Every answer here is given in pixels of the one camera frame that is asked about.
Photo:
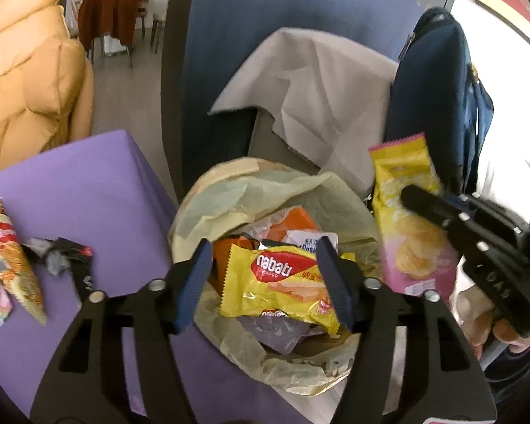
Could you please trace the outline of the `right bare hand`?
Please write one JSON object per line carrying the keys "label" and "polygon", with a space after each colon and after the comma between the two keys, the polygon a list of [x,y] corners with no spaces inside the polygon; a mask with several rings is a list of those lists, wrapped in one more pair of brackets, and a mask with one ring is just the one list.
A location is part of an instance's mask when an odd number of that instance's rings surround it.
{"label": "right bare hand", "polygon": [[508,345],[508,350],[520,354],[530,348],[530,336],[522,337],[506,319],[499,319],[496,307],[477,286],[457,295],[456,305],[460,328],[478,360],[490,335]]}

